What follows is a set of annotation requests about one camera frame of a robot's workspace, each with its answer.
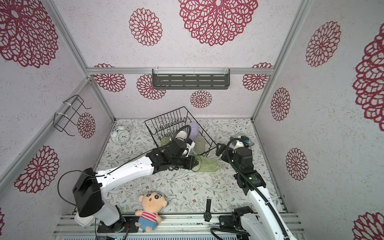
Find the red wire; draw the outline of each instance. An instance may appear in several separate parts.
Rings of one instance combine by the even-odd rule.
[[[124,239],[127,239],[127,236],[128,236],[128,231],[129,231],[129,224],[126,223],[126,226],[127,226],[127,233],[125,234],[125,237]]]

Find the floral tablecloth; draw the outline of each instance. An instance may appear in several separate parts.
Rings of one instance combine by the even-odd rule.
[[[246,133],[255,142],[251,147],[253,164],[262,175],[269,189],[272,200],[279,211],[282,206],[278,201],[275,187],[266,167],[263,154],[250,119],[198,119],[200,125],[208,132],[216,143],[227,143],[229,137]],[[126,119],[116,121],[130,132],[130,139],[125,144],[108,142],[97,169],[117,167],[124,162],[156,147],[145,126],[144,120]],[[250,201],[237,185],[231,166],[216,157],[212,150],[208,158],[215,159],[219,170],[215,173],[196,173],[186,169],[162,171],[156,174],[137,178],[111,190],[107,199],[116,203],[122,212],[134,212],[141,209],[138,202],[140,195],[148,191],[156,191],[165,195],[168,205],[162,212],[205,212],[206,199],[212,199],[211,212],[231,212],[234,208],[251,206]]]

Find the aluminum rail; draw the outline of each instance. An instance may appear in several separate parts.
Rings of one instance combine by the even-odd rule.
[[[273,68],[87,68],[88,74],[267,74],[274,72]]]

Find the plush doll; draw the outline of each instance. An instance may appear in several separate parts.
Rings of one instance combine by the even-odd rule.
[[[157,213],[167,206],[167,201],[158,192],[148,192],[139,197],[139,202],[141,202],[144,210],[135,212],[136,216],[140,216],[139,222],[136,222],[135,225],[146,232],[151,232],[156,227],[157,222],[162,221]]]

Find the wristwatch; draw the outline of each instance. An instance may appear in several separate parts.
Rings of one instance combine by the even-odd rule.
[[[207,199],[207,208],[205,209],[205,213],[204,213],[204,220],[206,222],[209,222],[212,218],[212,215],[210,213],[211,211],[211,199]]]

